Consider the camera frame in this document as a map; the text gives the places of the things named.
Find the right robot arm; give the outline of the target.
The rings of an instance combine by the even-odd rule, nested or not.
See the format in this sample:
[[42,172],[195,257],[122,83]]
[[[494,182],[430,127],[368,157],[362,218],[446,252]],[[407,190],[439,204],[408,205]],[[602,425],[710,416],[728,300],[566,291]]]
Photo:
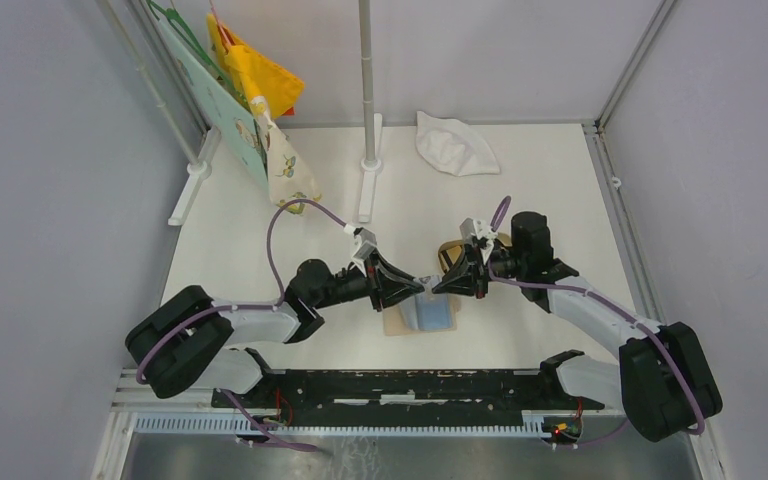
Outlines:
[[510,222],[510,242],[491,222],[468,218],[462,250],[433,290],[480,299],[493,282],[516,287],[545,312],[577,327],[614,362],[567,352],[547,359],[537,382],[540,400],[562,408],[584,397],[622,411],[645,439],[679,432],[701,435],[723,400],[696,332],[682,322],[663,324],[611,300],[557,258],[546,216],[524,211]]

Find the beige card holder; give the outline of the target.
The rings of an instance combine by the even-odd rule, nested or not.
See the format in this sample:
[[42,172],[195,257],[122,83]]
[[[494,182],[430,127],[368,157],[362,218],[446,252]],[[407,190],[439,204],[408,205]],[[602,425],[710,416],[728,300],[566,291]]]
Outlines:
[[454,296],[441,295],[431,300],[412,297],[383,311],[383,332],[386,336],[405,336],[453,331],[459,311],[460,301]]

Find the beige oval tray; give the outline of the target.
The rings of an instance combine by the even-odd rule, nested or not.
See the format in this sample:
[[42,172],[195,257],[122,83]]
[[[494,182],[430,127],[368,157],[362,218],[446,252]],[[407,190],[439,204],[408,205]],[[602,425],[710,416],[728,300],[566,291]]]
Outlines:
[[[506,233],[500,233],[497,242],[504,247],[511,247],[511,237]],[[443,243],[437,250],[437,259],[440,271],[446,274],[456,263],[463,251],[463,241],[453,240]]]

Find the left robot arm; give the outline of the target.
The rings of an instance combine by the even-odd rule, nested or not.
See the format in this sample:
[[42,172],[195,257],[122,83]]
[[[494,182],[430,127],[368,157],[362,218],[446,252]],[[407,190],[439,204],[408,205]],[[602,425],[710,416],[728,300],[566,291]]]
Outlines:
[[125,347],[137,364],[137,382],[160,399],[203,386],[229,390],[257,408],[272,399],[274,381],[266,364],[241,344],[300,343],[323,326],[322,308],[367,299],[381,312],[424,290],[378,252],[338,272],[309,259],[298,266],[280,303],[234,303],[187,286],[134,327]]

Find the white card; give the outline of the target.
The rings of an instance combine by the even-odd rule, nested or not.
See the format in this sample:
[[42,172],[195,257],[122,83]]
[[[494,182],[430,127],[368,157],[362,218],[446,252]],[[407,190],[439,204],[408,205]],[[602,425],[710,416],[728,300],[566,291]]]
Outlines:
[[420,283],[424,288],[423,295],[428,298],[433,298],[435,296],[434,288],[440,283],[440,281],[440,275],[429,275],[417,278],[417,282]]

